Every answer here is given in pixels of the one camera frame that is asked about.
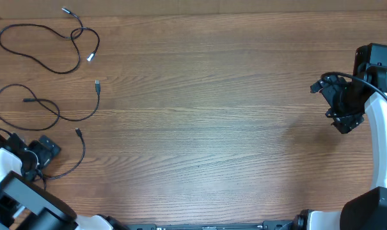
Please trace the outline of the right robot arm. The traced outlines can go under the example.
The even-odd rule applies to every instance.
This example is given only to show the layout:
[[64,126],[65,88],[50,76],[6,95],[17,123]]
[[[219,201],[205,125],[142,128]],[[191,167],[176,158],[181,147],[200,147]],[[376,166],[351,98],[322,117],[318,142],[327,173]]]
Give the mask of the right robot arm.
[[370,123],[373,174],[370,190],[340,211],[303,210],[287,229],[387,229],[387,45],[369,43],[356,49],[352,74],[323,73],[311,85],[329,104],[326,117],[348,134]]

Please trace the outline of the black cable silver USB plug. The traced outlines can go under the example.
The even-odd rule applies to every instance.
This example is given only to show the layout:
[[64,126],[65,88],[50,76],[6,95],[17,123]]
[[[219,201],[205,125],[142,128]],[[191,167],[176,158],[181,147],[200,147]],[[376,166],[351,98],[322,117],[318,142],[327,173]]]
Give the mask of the black cable silver USB plug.
[[[94,50],[89,54],[89,56],[86,57],[86,60],[87,62],[90,62],[90,61],[93,61],[93,59],[95,58],[97,52],[98,52],[98,49],[100,47],[100,36],[99,34],[96,32],[96,30],[90,28],[90,27],[85,27],[82,20],[80,19],[80,17],[78,15],[76,15],[73,11],[69,10],[68,8],[66,7],[62,7],[61,10],[63,12],[65,12],[67,15],[73,17],[76,19],[76,21],[79,23],[79,27],[71,30],[70,34],[68,36],[64,36],[62,35],[61,33],[57,32],[56,30],[52,29],[51,27],[49,26],[45,26],[43,24],[32,24],[32,23],[20,23],[20,24],[10,24],[10,25],[7,25],[5,26],[4,28],[2,28],[0,30],[0,47],[11,53],[11,54],[15,54],[17,56],[22,56],[24,58],[29,58],[31,60],[33,60],[35,63],[38,63],[41,67],[45,68],[46,70],[50,71],[51,73],[55,73],[55,74],[58,74],[58,75],[66,75],[66,74],[69,74],[69,73],[73,73],[75,72],[79,67],[80,67],[80,64],[81,64],[81,60],[82,60],[82,57],[81,57],[81,53],[79,51],[79,47],[77,46],[76,44],[76,40],[78,38],[81,37],[81,35],[85,32],[85,31],[89,31],[91,33],[93,33],[95,36],[96,36],[96,39],[97,39],[97,42],[96,42],[96,45],[95,45],[95,48]],[[57,71],[57,70],[53,70],[52,68],[48,67],[46,64],[44,64],[42,61],[40,61],[39,59],[37,59],[36,57],[32,56],[32,55],[29,55],[29,54],[25,54],[25,53],[21,53],[21,52],[17,52],[17,51],[14,51],[14,50],[11,50],[9,49],[8,47],[6,47],[4,44],[3,44],[3,41],[2,41],[2,38],[3,38],[3,35],[5,34],[5,32],[7,32],[8,30],[10,29],[13,29],[13,28],[17,28],[17,27],[38,27],[38,28],[42,28],[42,29],[45,29],[49,32],[51,32],[52,34],[56,35],[57,37],[60,37],[61,39],[63,40],[69,40],[71,42],[71,44],[74,46],[74,50],[76,51],[77,53],[77,63],[75,64],[75,66],[69,70],[66,70],[66,71]]]

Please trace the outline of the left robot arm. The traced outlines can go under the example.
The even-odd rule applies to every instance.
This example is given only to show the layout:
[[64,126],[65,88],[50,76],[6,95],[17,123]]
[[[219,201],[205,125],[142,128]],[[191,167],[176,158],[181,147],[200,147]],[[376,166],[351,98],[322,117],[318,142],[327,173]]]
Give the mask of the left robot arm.
[[45,135],[26,144],[16,133],[7,138],[0,134],[0,229],[9,229],[25,210],[30,213],[18,229],[125,229],[110,216],[77,215],[61,199],[35,185],[36,179],[45,179],[42,171],[60,151]]

